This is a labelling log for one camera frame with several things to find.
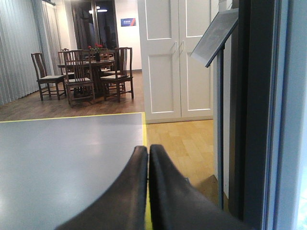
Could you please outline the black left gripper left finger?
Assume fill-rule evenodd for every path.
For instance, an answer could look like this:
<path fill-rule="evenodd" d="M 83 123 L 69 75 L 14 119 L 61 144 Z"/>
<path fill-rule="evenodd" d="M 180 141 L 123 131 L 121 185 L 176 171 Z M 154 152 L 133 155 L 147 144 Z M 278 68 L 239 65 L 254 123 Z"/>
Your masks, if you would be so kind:
<path fill-rule="evenodd" d="M 113 184 L 89 207 L 56 227 L 58 230 L 143 230 L 148 153 L 136 146 Z"/>

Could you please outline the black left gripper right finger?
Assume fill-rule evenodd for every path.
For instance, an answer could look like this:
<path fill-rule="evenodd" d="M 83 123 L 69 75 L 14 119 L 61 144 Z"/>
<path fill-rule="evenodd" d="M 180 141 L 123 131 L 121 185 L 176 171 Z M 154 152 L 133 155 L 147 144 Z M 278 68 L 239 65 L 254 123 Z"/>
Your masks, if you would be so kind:
<path fill-rule="evenodd" d="M 149 196 L 155 230 L 249 230 L 178 171 L 162 145 L 150 146 Z"/>

